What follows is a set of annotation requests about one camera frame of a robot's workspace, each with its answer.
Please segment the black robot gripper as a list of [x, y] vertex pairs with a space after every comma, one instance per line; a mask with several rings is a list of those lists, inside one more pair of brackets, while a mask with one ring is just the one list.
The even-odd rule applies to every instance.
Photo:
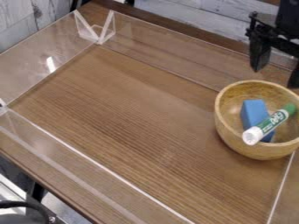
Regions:
[[[254, 11], [249, 18], [246, 36], [250, 39], [250, 65], [258, 72], [270, 61], [273, 48], [299, 57], [299, 44], [293, 42], [294, 39], [299, 39], [299, 29], [293, 29], [289, 25], [282, 26], [277, 17], [266, 13]], [[299, 66], [292, 73], [288, 87], [299, 88]]]

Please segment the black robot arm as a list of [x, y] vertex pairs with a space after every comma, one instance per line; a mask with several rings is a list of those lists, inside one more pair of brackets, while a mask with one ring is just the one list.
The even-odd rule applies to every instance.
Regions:
[[299, 88], [299, 0], [281, 0], [277, 15], [252, 12], [249, 37], [250, 65], [256, 72], [262, 70], [270, 62], [272, 50], [298, 58], [288, 87]]

